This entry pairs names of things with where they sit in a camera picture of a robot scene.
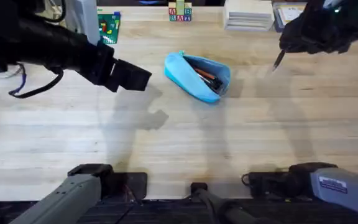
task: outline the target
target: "pen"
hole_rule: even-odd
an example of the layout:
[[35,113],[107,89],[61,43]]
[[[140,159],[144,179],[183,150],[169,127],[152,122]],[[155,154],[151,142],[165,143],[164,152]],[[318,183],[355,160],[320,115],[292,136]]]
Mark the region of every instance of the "pen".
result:
[[285,50],[281,50],[281,52],[279,53],[276,61],[274,62],[273,71],[276,70],[276,68],[280,65],[281,61],[284,58],[284,55],[285,55]]

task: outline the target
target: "stack of paper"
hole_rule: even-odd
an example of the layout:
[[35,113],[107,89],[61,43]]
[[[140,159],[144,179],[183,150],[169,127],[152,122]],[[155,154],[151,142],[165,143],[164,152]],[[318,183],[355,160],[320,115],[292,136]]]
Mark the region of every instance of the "stack of paper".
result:
[[225,29],[268,31],[274,22],[271,1],[226,0],[223,12]]

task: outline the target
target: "green lego baseplate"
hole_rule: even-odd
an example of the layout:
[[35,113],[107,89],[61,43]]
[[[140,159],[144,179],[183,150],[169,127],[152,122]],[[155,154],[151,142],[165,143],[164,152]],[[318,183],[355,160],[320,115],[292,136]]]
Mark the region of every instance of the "green lego baseplate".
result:
[[118,40],[120,12],[114,14],[98,14],[99,34],[105,44],[116,44]]

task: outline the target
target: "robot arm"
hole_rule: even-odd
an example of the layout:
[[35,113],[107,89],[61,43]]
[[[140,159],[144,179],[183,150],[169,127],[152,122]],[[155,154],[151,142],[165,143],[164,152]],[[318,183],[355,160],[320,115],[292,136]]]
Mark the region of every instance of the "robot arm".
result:
[[291,166],[288,172],[246,174],[253,198],[323,200],[358,212],[358,174],[333,164],[310,162]]
[[358,0],[310,0],[303,13],[289,22],[280,38],[285,53],[345,53],[358,40]]
[[144,172],[116,173],[110,165],[83,164],[69,171],[59,187],[10,224],[74,224],[105,197],[130,194],[141,200],[146,191]]
[[64,69],[75,70],[112,92],[118,86],[145,90],[150,72],[115,59],[114,49],[101,41],[93,45],[85,35],[34,14],[43,9],[44,0],[0,0],[0,72],[6,72],[9,64],[26,62],[60,76]]

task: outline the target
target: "label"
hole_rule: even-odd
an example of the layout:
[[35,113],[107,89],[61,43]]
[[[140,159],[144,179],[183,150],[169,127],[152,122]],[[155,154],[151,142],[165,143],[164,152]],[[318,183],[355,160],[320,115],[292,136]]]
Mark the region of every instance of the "label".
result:
[[346,182],[327,177],[318,177],[318,179],[321,187],[347,194]]
[[304,5],[281,5],[278,8],[278,12],[280,13],[281,21],[284,25],[286,25],[292,20],[298,18],[298,16],[303,12],[304,9]]

